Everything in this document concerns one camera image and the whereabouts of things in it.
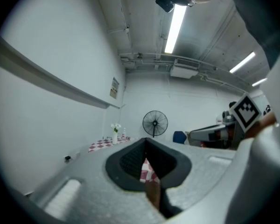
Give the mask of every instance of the blue chair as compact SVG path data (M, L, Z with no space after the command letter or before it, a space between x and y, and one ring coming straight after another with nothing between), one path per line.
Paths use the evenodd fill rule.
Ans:
M183 131L175 131L173 134L173 142L184 144L187 139L187 136L184 134Z

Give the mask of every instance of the fluorescent light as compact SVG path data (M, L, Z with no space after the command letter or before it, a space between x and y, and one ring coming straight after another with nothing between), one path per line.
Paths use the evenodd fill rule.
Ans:
M255 53L252 52L249 56L247 56L244 60L242 60L239 64L237 64L235 67L233 67L229 72L234 73L239 68L241 68L243 65L245 65L248 61L250 61L253 57L255 57Z
M174 13L173 13L169 36L165 48L165 53L173 52L179 31L182 26L182 20L183 17L185 16L186 9L187 9L186 6L175 5L174 7Z
M263 83L263 82L265 82L266 80L267 80L267 78L262 79L262 80L260 80L260 81L258 81L258 82L256 82L256 83L254 83L252 86L259 85L260 83Z

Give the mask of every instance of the bottle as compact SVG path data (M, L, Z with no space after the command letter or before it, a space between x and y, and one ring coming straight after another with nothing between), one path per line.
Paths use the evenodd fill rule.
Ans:
M123 132L122 132L122 139L126 139L126 128L123 129Z

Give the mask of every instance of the table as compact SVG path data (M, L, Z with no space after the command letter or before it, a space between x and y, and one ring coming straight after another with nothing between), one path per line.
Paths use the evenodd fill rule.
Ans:
M133 140L137 140L137 139L126 140L126 139L122 139L122 138L117 138L117 144L116 145L120 145L121 143L129 142L129 141L133 141ZM96 152L100 149L105 149L105 148L109 148L109 147L112 147L112 146L113 146L112 139L98 140L97 142L93 143L89 147L88 152L92 153L92 152ZM145 161L142 165L140 182L143 182L143 183L148 183L148 182L160 183L159 178L155 174L153 168L151 167L151 165L149 164L147 159L145 159Z

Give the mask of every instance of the fan grille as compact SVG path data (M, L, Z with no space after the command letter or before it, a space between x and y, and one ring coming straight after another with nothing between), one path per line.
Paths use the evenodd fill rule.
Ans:
M167 127L167 117L160 111L151 111L144 116L143 128L149 135L162 135L167 130Z

